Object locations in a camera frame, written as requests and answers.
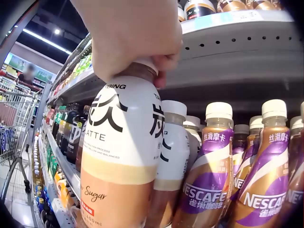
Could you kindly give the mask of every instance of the black bottle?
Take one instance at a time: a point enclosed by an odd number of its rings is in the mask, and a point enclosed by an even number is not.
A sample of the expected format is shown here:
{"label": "black bottle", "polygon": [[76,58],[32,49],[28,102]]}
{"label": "black bottle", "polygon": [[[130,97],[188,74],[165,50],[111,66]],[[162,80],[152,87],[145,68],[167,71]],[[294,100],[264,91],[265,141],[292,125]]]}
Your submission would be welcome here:
{"label": "black bottle", "polygon": [[75,164],[76,162],[81,130],[86,120],[88,119],[89,111],[90,111],[90,106],[86,105],[83,109],[83,113],[78,114],[77,116],[74,117],[72,129],[69,137],[69,144],[67,146],[67,152],[66,152],[67,160],[70,163]]}

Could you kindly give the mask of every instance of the person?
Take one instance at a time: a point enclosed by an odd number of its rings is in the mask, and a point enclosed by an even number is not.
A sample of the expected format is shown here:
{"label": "person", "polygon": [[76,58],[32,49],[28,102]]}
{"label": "person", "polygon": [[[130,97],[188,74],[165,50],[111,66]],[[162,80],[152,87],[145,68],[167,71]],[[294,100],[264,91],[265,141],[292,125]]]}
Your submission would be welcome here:
{"label": "person", "polygon": [[29,85],[32,85],[32,82],[35,77],[36,66],[32,63],[27,65],[27,68],[21,73],[18,78],[20,81],[23,81]]}

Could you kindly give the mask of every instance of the white bottle cap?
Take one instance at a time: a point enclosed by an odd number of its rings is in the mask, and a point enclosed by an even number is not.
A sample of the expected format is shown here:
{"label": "white bottle cap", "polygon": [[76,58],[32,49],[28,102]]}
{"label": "white bottle cap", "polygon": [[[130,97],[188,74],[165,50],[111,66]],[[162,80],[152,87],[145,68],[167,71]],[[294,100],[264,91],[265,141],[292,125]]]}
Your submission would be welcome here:
{"label": "white bottle cap", "polygon": [[162,107],[164,109],[164,112],[169,112],[173,114],[178,114],[184,117],[186,119],[187,115],[187,106],[181,102],[178,101],[172,101],[172,100],[164,100],[161,102]]}
{"label": "white bottle cap", "polygon": [[206,107],[206,119],[226,118],[232,120],[232,107],[228,103],[213,102]]}
{"label": "white bottle cap", "polygon": [[262,118],[268,118],[271,116],[283,116],[287,118],[286,104],[282,100],[270,100],[266,101],[262,105]]}
{"label": "white bottle cap", "polygon": [[135,61],[133,61],[134,63],[141,63],[143,65],[146,65],[150,68],[152,68],[156,74],[158,75],[158,69],[156,68],[156,66],[153,64],[152,62],[152,59],[147,57],[147,58],[139,58],[139,59],[136,59]]}
{"label": "white bottle cap", "polygon": [[290,129],[303,128],[304,124],[302,122],[301,116],[296,116],[290,120]]}
{"label": "white bottle cap", "polygon": [[200,128],[201,120],[196,116],[186,116],[186,121],[183,125],[193,126]]}
{"label": "white bottle cap", "polygon": [[234,126],[235,134],[247,134],[249,135],[249,126],[247,124],[237,124]]}
{"label": "white bottle cap", "polygon": [[263,128],[264,124],[262,124],[262,116],[251,117],[249,120],[249,125],[250,129]]}
{"label": "white bottle cap", "polygon": [[302,122],[304,123],[304,102],[301,104],[301,117],[302,117]]}

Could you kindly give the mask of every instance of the latte bottle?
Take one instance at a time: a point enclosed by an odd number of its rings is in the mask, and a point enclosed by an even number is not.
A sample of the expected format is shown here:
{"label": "latte bottle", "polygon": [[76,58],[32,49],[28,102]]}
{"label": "latte bottle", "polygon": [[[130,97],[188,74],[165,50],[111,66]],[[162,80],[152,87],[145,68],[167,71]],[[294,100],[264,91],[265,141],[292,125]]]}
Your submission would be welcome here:
{"label": "latte bottle", "polygon": [[143,227],[163,142],[164,111],[150,58],[98,93],[81,159],[81,214],[89,228]]}
{"label": "latte bottle", "polygon": [[186,105],[171,100],[162,101],[162,105],[164,139],[145,228],[164,228],[171,223],[190,153],[183,127]]}

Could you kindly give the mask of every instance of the beverage bottle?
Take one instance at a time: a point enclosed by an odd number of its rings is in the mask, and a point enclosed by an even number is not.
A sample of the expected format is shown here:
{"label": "beverage bottle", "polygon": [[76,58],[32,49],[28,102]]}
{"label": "beverage bottle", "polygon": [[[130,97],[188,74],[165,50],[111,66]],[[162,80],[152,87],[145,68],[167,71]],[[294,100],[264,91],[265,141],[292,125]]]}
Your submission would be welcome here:
{"label": "beverage bottle", "polygon": [[89,228],[144,223],[163,141],[157,74],[151,59],[138,59],[91,105],[81,159],[81,214]]}
{"label": "beverage bottle", "polygon": [[225,216],[224,219],[225,221],[227,221],[231,212],[234,210],[240,188],[242,187],[242,184],[253,165],[253,162],[257,155],[257,151],[259,149],[260,131],[263,129],[263,127],[264,124],[262,124],[262,116],[254,116],[250,118],[249,121],[250,135],[247,137],[247,148],[243,153],[241,165],[234,178],[232,194],[230,197],[231,203],[229,205],[229,209]]}
{"label": "beverage bottle", "polygon": [[215,226],[231,189],[231,105],[214,102],[206,108],[202,148],[183,186],[172,228]]}
{"label": "beverage bottle", "polygon": [[277,216],[273,228],[280,227],[295,212],[297,205],[303,202],[303,173],[304,173],[304,102],[301,104],[301,118],[294,117],[290,120],[289,142],[289,183],[285,201]]}
{"label": "beverage bottle", "polygon": [[61,120],[59,122],[59,128],[58,128],[58,132],[57,132],[57,135],[56,135],[56,143],[57,143],[59,148],[61,146],[62,135],[63,135],[63,131],[64,131],[66,121],[67,121],[67,113],[69,112],[71,106],[72,106],[71,104],[66,106],[66,109],[62,112]]}
{"label": "beverage bottle", "polygon": [[184,128],[187,131],[190,146],[187,173],[190,171],[202,146],[202,138],[199,136],[200,122],[201,120],[195,116],[186,116],[186,121],[183,123]]}
{"label": "beverage bottle", "polygon": [[86,105],[83,109],[83,112],[81,114],[76,115],[73,120],[69,144],[67,146],[66,152],[67,161],[73,164],[75,164],[76,162],[81,130],[86,120],[88,119],[89,110],[90,106]]}
{"label": "beverage bottle", "polygon": [[262,105],[260,146],[240,189],[228,228],[272,227],[288,187],[286,104],[270,100]]}
{"label": "beverage bottle", "polygon": [[66,120],[66,123],[64,126],[63,135],[62,135],[62,139],[61,139],[61,145],[60,145],[60,150],[63,153],[63,155],[66,155],[67,146],[69,144],[69,138],[70,138],[71,129],[72,129],[72,125],[73,125],[73,119],[75,116],[77,116],[79,114],[79,109],[80,109],[79,104],[74,103],[71,106],[71,109],[67,114],[67,120]]}
{"label": "beverage bottle", "polygon": [[162,101],[162,105],[164,138],[145,228],[163,228],[171,223],[190,154],[188,134],[183,127],[186,105],[171,100]]}
{"label": "beverage bottle", "polygon": [[242,163],[244,150],[246,149],[247,137],[249,135],[249,126],[246,124],[237,124],[234,126],[234,136],[232,140],[232,161],[233,177],[235,177]]}
{"label": "beverage bottle", "polygon": [[218,0],[217,12],[229,12],[248,9],[245,2],[242,0]]}

